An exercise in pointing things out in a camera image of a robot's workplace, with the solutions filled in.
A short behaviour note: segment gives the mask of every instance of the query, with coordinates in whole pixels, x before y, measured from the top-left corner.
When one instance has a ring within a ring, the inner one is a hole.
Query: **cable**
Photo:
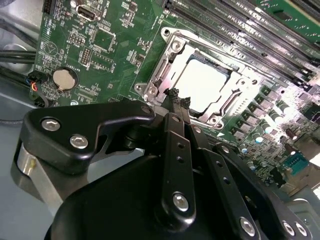
[[[34,58],[25,58],[25,57],[1,57],[0,56],[0,62],[3,63],[13,63],[13,64],[34,64],[35,59]]]
[[[26,80],[26,76],[21,74],[21,73],[17,73],[15,71],[12,71],[4,66],[0,66],[0,74],[8,77],[8,78],[11,78],[11,79],[15,79],[17,81],[20,81],[22,83],[25,82]]]
[[[3,18],[0,18],[0,28],[16,35],[19,39],[24,41],[26,44],[30,45],[34,49],[37,48],[37,41],[34,40],[31,36],[27,35],[25,32],[21,31],[16,26],[8,23]]]
[[[0,50],[0,57],[35,58],[35,51]]]

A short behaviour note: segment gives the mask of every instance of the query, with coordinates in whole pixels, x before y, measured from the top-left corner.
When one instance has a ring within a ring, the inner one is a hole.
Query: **motherboard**
[[[293,195],[320,182],[320,154],[299,142],[320,138],[317,4],[46,0],[34,70],[48,75],[41,91],[54,106],[143,101],[157,111],[176,88],[210,141]]]

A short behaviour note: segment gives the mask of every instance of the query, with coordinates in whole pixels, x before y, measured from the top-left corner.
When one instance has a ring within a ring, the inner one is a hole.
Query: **silver screw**
[[[186,212],[189,208],[187,199],[180,193],[173,195],[173,203],[181,212]]]
[[[183,45],[179,41],[173,41],[173,43],[171,44],[171,48],[175,53],[179,52],[182,47]]]
[[[142,106],[141,109],[142,109],[142,111],[144,111],[146,114],[150,114],[150,113],[151,113],[150,109],[149,109],[148,107],[146,107],[146,106]]]
[[[60,129],[60,123],[54,119],[45,119],[41,122],[42,127],[47,131],[57,131]]]
[[[71,0],[70,1],[70,6],[71,6],[71,8],[76,8],[77,7],[77,2],[75,1],[75,0]]]
[[[135,86],[135,89],[137,89],[138,91],[141,91],[141,90],[142,90],[142,87],[141,87],[141,85],[136,85],[136,86]]]
[[[225,151],[227,154],[229,153],[229,149],[226,146],[221,147],[223,151]]]
[[[85,149],[88,147],[89,142],[85,136],[76,134],[70,138],[70,144],[76,149]]]
[[[198,134],[200,134],[200,133],[201,133],[201,129],[200,129],[200,127],[198,127],[198,126],[194,126],[193,128],[194,128],[194,130],[195,130]]]
[[[155,94],[157,94],[157,91],[158,91],[158,89],[156,87],[151,86],[151,87],[149,87],[149,91],[148,92],[151,95],[155,95]]]
[[[288,234],[290,234],[291,236],[296,235],[294,229],[286,222],[286,221],[282,221],[284,229],[287,231]]]
[[[303,236],[307,236],[307,231],[305,230],[305,228],[303,226],[301,226],[298,222],[295,222],[296,227],[298,228],[299,232],[303,235]]]
[[[72,100],[70,102],[70,106],[76,106],[76,105],[79,105],[79,103],[76,100]]]
[[[240,217],[240,225],[249,236],[253,237],[256,235],[254,226],[245,217]]]

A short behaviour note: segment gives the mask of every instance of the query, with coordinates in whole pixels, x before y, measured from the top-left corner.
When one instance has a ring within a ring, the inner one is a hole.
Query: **mounting hole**
[[[183,145],[183,144],[181,144],[180,142],[178,142],[178,147],[179,147],[180,149],[184,149],[184,148],[185,148],[185,145]]]
[[[215,163],[216,163],[220,168],[222,168],[222,167],[223,167],[223,165],[222,165],[222,163],[221,163],[221,162],[216,161]]]
[[[180,157],[180,156],[178,156],[176,159],[177,159],[178,162],[181,163],[181,164],[184,164],[184,163],[185,163],[185,160],[183,160],[183,158]]]
[[[141,91],[142,90],[142,86],[141,85],[136,85],[135,89],[137,89],[138,91]]]
[[[228,184],[228,185],[231,184],[231,182],[229,181],[229,179],[228,179],[227,177],[224,177],[224,178],[223,178],[223,181],[224,181],[226,184]]]
[[[180,122],[180,118],[178,118],[176,116],[173,116],[172,119],[175,120],[176,122]]]
[[[170,31],[168,29],[164,30],[163,35],[168,37],[170,35]]]

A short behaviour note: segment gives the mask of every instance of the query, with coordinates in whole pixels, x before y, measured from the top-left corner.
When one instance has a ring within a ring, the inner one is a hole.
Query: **electrolytic capacitor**
[[[257,144],[260,144],[264,141],[263,137],[258,132],[255,132],[254,134],[252,134],[252,138]]]
[[[248,153],[248,148],[244,143],[239,145],[239,149],[240,149],[240,152],[243,153],[243,154]]]
[[[285,114],[285,115],[291,115],[293,113],[293,109],[286,103],[282,103],[279,105],[279,109]]]
[[[272,120],[276,123],[276,124],[282,124],[284,121],[284,118],[282,116],[280,116],[278,113],[273,113],[270,115],[270,117],[272,118]]]
[[[288,128],[287,130],[285,130],[285,133],[287,134],[287,136],[289,138],[291,138],[292,140],[297,140],[298,136],[294,133],[294,131],[292,131],[290,128]]]
[[[290,155],[295,155],[296,154],[296,150],[289,143],[286,143],[284,145],[284,148],[285,148],[285,150],[287,151],[288,154],[290,154]]]
[[[250,168],[252,171],[256,170],[256,166],[254,165],[253,161],[248,161],[246,163],[246,165],[248,166],[248,168]]]
[[[263,128],[263,130],[264,130],[264,132],[266,133],[266,134],[269,134],[269,133],[271,133],[274,129],[268,124],[268,123],[263,123],[262,125],[261,125],[261,127]]]

